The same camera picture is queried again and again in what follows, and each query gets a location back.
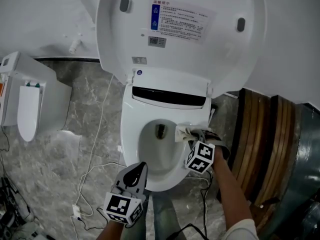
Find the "toilet seat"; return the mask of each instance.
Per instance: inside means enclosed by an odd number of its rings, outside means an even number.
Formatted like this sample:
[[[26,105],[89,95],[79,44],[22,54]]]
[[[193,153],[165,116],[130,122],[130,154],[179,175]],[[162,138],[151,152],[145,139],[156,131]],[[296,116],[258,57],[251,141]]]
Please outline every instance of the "toilet seat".
[[[31,86],[20,86],[17,124],[21,137],[32,141],[37,133],[41,108],[41,89]]]
[[[140,134],[151,121],[169,120],[175,124],[192,124],[207,126],[211,107],[211,99],[207,98],[201,109],[172,109],[141,102],[133,98],[133,85],[129,83],[123,95],[121,115],[121,144],[123,157],[127,166],[141,162],[139,154]],[[146,189],[150,191],[165,191],[182,181],[189,173],[184,161],[190,153],[187,142],[181,144],[181,155],[178,162],[166,174],[153,175],[149,171]]]

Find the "white cloth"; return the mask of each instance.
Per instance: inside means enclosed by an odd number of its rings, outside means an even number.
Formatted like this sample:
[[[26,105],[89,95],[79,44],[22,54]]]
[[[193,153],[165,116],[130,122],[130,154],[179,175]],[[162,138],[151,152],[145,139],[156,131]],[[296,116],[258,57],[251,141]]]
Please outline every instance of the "white cloth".
[[[229,228],[222,240],[259,240],[255,222],[252,219],[239,221]]]
[[[211,128],[203,127],[201,125],[178,124],[175,127],[175,135],[174,135],[175,142],[198,141],[198,138],[191,134],[191,132],[195,130],[212,132]]]

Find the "toilet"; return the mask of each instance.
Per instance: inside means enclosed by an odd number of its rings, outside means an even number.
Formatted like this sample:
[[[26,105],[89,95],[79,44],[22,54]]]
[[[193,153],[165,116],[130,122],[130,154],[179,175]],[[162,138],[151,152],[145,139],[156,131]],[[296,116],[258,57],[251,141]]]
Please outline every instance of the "toilet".
[[[59,82],[54,70],[14,52],[3,58],[0,75],[2,126],[17,125],[26,142],[64,127],[72,88]]]
[[[211,99],[240,90],[259,58],[264,0],[99,0],[100,63],[124,85],[121,145],[127,166],[146,162],[146,189],[189,173],[179,124],[208,127]]]

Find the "jeans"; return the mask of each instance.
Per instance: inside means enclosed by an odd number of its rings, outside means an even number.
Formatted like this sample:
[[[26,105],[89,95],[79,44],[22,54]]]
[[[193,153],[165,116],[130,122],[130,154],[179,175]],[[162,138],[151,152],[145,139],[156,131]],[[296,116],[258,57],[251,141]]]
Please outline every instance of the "jeans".
[[[155,240],[166,240],[172,233],[179,231],[175,208],[166,192],[145,191],[146,200],[143,204],[143,214],[131,228],[123,228],[121,240],[146,240],[146,214],[148,211],[149,195],[152,195],[154,210]],[[176,240],[186,240],[181,232]]]

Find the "sleeve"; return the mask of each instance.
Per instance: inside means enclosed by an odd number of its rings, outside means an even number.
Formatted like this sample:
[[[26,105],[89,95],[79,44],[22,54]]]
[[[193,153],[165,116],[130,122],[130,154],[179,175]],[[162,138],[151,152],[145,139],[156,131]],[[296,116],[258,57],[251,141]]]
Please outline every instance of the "sleeve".
[[[252,219],[239,221],[229,228],[222,240],[259,240],[255,222]]]

